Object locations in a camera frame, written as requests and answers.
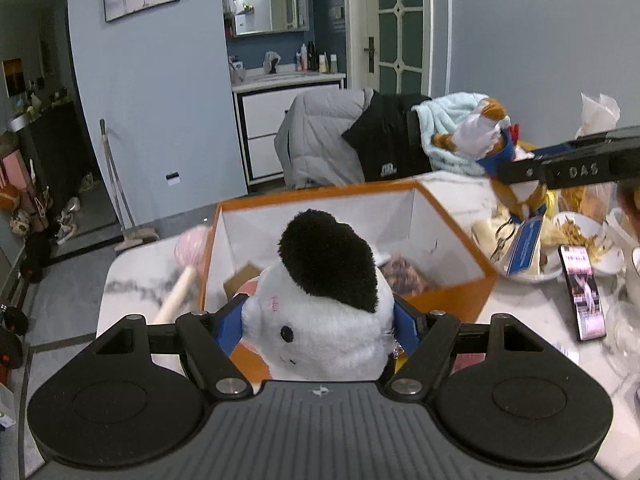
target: teddy bear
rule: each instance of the teddy bear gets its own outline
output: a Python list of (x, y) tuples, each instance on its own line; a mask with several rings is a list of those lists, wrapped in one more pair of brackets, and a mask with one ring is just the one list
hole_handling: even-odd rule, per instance
[(369, 244), (309, 209), (289, 222), (278, 254), (242, 308), (243, 341), (271, 377), (370, 381), (393, 371), (395, 300)]
[(493, 98), (485, 98), (452, 134), (435, 134), (432, 143), (452, 153), (466, 156), (482, 166), (491, 179), (491, 187), (511, 218), (522, 222), (546, 211), (546, 186), (535, 180), (509, 186), (496, 179), (498, 165), (532, 158), (517, 145), (519, 128), (508, 126), (504, 107)]

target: gray ribbed panel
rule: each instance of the gray ribbed panel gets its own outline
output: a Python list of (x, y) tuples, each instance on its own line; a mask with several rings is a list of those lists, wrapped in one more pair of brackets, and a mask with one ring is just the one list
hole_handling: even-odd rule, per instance
[(585, 463), (522, 473), (470, 458), (428, 412), (382, 397), (375, 384), (267, 383), (252, 399), (219, 405), (185, 447), (127, 471), (49, 463), (33, 480), (607, 480)]

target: crosshair logo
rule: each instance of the crosshair logo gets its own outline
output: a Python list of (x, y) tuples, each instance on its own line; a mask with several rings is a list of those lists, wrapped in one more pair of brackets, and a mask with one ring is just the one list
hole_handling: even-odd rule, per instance
[(326, 386), (322, 386), (322, 384), (320, 384), (320, 386), (318, 386), (317, 388), (314, 388), (313, 390), (311, 390), (311, 393), (313, 393), (314, 395), (317, 395), (318, 397), (324, 397), (329, 392), (331, 392), (331, 390)]

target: metal screw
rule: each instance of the metal screw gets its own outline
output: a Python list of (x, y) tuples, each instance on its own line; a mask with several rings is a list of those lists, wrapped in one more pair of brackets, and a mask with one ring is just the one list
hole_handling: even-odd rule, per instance
[(397, 379), (391, 383), (391, 389), (400, 395), (415, 395), (422, 390), (422, 383), (415, 379)]
[(246, 382), (235, 377), (227, 377), (216, 383), (216, 390), (227, 395), (241, 394), (246, 390)]

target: light blue blanket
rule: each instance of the light blue blanket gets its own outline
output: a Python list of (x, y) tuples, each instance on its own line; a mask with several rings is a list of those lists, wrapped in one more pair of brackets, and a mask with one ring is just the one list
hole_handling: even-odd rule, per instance
[(484, 175), (482, 167), (474, 161), (433, 146), (431, 137), (434, 134), (452, 134), (486, 97), (488, 96), (485, 94), (458, 92), (425, 101), (412, 108), (418, 113), (422, 148), (434, 170), (468, 176)]

